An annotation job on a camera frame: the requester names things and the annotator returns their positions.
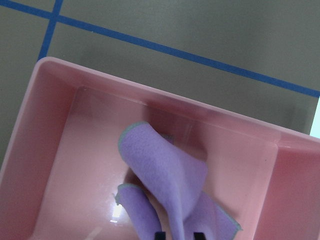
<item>blue line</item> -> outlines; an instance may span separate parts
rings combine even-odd
[[[152,41],[148,41],[142,38],[138,38],[135,36],[127,35],[118,31],[110,30],[101,26],[93,25],[84,21],[79,21],[70,17],[59,15],[61,5],[63,0],[56,0],[53,8],[53,12],[47,12],[44,10],[40,10],[34,7],[26,6],[20,3],[15,3],[10,0],[0,0],[0,6],[8,7],[11,9],[15,9],[21,12],[29,13],[32,15],[36,15],[42,18],[50,19],[45,37],[42,43],[41,51],[39,54],[39,59],[43,58],[47,55],[49,45],[56,27],[56,23],[60,22],[62,24],[66,24],[72,27],[80,28],[83,30],[87,30],[90,32],[94,32],[100,35],[104,35],[113,39],[121,40],[126,43],[131,43],[137,46],[141,46],[144,48],[148,48],[160,53],[168,54],[171,56],[175,56],[177,58],[185,59],[194,63],[202,64],[205,66],[209,66],[215,69],[219,69],[225,72],[229,72],[232,74],[236,74],[239,76],[243,76],[246,78],[254,79],[263,83],[271,84],[280,88],[284,88],[287,90],[292,90],[297,93],[309,95],[312,97],[319,98],[320,91],[304,87],[301,85],[297,85],[291,82],[287,82],[284,80],[280,80],[274,77],[270,77],[267,75],[263,75],[254,71],[246,70],[237,66],[233,66],[230,64],[226,64],[220,61],[212,60],[203,56],[195,55],[186,51],[178,50],[169,46],[165,46],[162,44],[158,44]]]
[[[24,12],[27,14],[32,14],[45,19],[49,19],[51,17],[51,12],[44,11],[35,7],[27,6],[27,5],[9,1],[9,0],[0,0],[0,6],[18,10],[20,12]]]
[[[54,31],[56,28],[57,19],[61,10],[62,3],[63,3],[63,0],[55,0],[51,18],[49,20],[49,24],[48,24],[48,27],[46,28],[46,32],[43,38],[38,60],[44,58],[48,54],[48,50],[50,47],[52,37],[54,35]]]
[[[237,66],[226,64],[220,61],[212,60],[203,56],[195,55],[186,51],[181,51],[169,46],[158,44],[135,36],[127,35],[118,31],[110,30],[101,26],[96,26],[84,21],[75,20],[66,16],[58,16],[58,22],[77,27],[83,30],[101,34],[113,39],[118,39],[127,43],[138,45],[147,49],[155,50],[164,54],[172,55],[177,58],[192,61],[194,63],[206,65],[232,74],[240,75],[246,78],[254,79],[263,83],[271,84],[284,89],[292,90],[301,94],[319,98],[320,91],[297,85],[291,82],[280,80],[274,77],[263,75],[254,71],[246,70]]]

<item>gray floor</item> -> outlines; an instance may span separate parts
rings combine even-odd
[[[51,12],[54,0],[17,0]],[[320,91],[320,1],[64,0],[60,15]],[[48,20],[0,6],[0,160]],[[48,56],[309,134],[318,98],[57,23]]]

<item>purple towel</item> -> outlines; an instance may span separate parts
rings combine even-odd
[[[199,199],[206,164],[169,143],[147,122],[129,126],[118,147],[123,160],[164,206],[173,239],[185,240],[183,221]]]
[[[239,230],[239,223],[204,192],[184,221],[185,240],[193,240],[194,232],[204,233],[207,240],[232,240]]]
[[[157,212],[140,187],[119,185],[115,201],[124,207],[140,240],[153,240],[155,233],[162,231]]]

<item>pink plastic bin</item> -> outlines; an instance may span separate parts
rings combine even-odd
[[[138,239],[113,195],[128,172],[118,138],[142,120],[207,161],[204,190],[241,224],[236,240],[320,239],[319,139],[52,57],[1,168],[0,239]]]

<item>pink tray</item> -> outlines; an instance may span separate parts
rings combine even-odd
[[[138,239],[114,194],[126,126],[148,121],[206,159],[236,240],[320,239],[320,140],[73,63],[33,71],[0,172],[2,240]]]

